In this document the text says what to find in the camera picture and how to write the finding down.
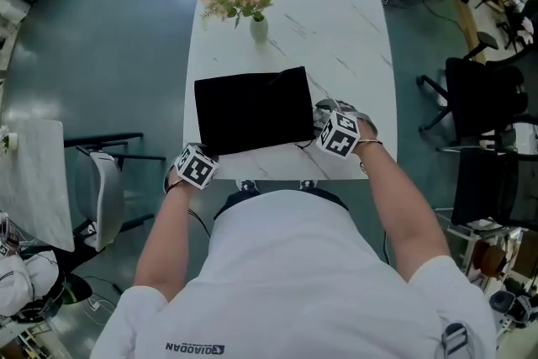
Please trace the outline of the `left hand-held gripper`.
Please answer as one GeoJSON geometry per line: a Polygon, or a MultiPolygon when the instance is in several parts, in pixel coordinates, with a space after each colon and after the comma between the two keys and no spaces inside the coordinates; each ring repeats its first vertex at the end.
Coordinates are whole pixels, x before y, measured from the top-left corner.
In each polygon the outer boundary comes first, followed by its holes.
{"type": "Polygon", "coordinates": [[[213,180],[219,169],[219,156],[201,143],[185,144],[182,153],[169,167],[164,180],[163,190],[168,193],[180,182],[204,190],[213,180]]]}

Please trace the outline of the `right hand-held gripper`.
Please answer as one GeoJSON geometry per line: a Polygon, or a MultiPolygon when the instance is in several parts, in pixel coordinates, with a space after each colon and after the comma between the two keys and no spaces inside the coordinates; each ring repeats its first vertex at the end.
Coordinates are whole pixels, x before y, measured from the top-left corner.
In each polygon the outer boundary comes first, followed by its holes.
{"type": "Polygon", "coordinates": [[[342,100],[326,98],[314,106],[316,146],[332,156],[345,159],[357,145],[378,143],[377,128],[370,117],[342,100]],[[366,123],[372,135],[363,136],[358,123],[366,123]]]}

